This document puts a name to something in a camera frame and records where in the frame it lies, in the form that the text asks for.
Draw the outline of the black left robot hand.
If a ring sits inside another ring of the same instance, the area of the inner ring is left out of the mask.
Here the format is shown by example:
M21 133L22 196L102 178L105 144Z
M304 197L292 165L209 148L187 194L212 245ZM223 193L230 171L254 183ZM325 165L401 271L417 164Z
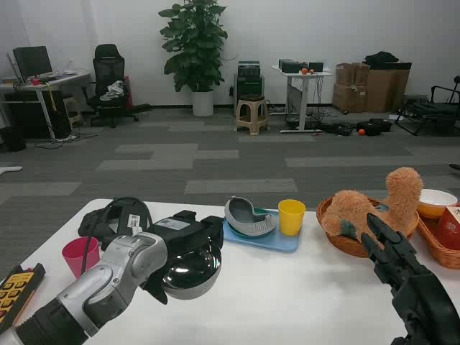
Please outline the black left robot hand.
M142 289L163 305L169 297L192 300L207 293L221 272L223 221L218 216L197 221L195 212L183 210L151 225L147 231L164 241L167 259Z

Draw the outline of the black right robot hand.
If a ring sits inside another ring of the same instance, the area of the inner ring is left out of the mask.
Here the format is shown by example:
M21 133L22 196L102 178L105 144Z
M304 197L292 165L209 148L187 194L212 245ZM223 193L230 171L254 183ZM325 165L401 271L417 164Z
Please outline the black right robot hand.
M362 244L380 282L391 287L392 306L407 331L393 344L458 344L459 314L441 281L401 232L372 213L367 225L374 237L363 233Z

